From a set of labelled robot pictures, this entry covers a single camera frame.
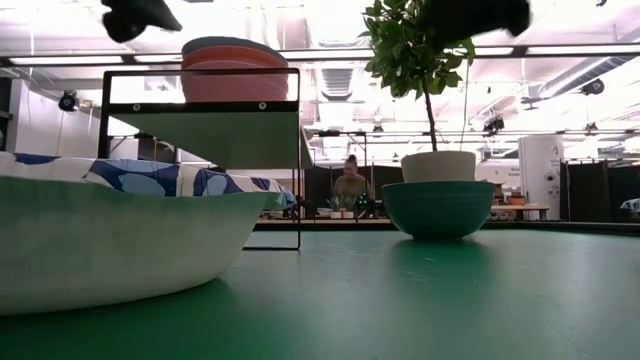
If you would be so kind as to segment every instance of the woman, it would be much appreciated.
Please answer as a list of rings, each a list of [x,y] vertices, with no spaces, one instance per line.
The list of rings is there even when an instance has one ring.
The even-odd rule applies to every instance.
[[[344,162],[344,175],[336,180],[333,194],[340,197],[358,197],[362,194],[370,195],[369,183],[364,176],[358,174],[358,159],[349,155]]]

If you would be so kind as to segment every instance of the spotlight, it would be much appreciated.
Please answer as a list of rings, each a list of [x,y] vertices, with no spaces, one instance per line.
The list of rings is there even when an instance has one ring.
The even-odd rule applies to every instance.
[[[595,79],[587,85],[580,88],[580,93],[584,96],[600,95],[604,91],[604,83],[600,79]]]
[[[587,132],[587,136],[593,136],[592,131],[598,131],[598,125],[596,123],[589,123],[585,125],[584,130]]]
[[[498,131],[502,129],[504,129],[504,119],[502,119],[502,116],[498,115],[486,121],[484,123],[484,128],[482,129],[482,131],[487,132],[488,134],[484,136],[488,137],[497,134]]]
[[[78,97],[75,90],[65,90],[64,94],[58,102],[58,108],[64,112],[76,112],[78,111]]]
[[[374,133],[382,133],[382,132],[384,132],[384,129],[382,128],[382,125],[376,124],[376,125],[373,125],[373,132]],[[373,135],[373,137],[379,138],[380,135]]]

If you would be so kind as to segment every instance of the fluorescent light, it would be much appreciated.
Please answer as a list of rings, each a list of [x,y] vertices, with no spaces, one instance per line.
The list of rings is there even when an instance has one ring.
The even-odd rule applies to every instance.
[[[349,60],[369,60],[373,57],[371,49],[345,49],[345,50],[304,50],[281,51],[280,54],[290,61],[300,60],[334,60],[348,58]]]
[[[134,56],[136,61],[141,63],[148,62],[180,62],[182,56],[180,55],[137,55]]]
[[[36,56],[9,58],[12,63],[25,65],[85,65],[85,64],[122,64],[120,56]]]
[[[528,55],[564,55],[564,54],[593,54],[603,52],[632,54],[640,52],[640,44],[631,45],[587,45],[587,46],[535,46],[530,47]]]
[[[511,46],[496,46],[496,47],[476,47],[476,55],[480,56],[499,56],[499,55],[509,55],[513,52],[513,47]],[[455,48],[451,49],[453,52],[459,54],[466,54],[467,49],[465,48]]]

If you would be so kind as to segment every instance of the white pot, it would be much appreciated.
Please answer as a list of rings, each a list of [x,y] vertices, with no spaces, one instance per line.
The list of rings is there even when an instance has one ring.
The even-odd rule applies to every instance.
[[[476,154],[437,151],[402,158],[404,182],[475,181]]]

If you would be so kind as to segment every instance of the green table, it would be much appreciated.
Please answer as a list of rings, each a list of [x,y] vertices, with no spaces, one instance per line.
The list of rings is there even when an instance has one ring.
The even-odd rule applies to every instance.
[[[639,358],[640,239],[604,235],[306,233],[182,293],[0,318],[3,360]]]

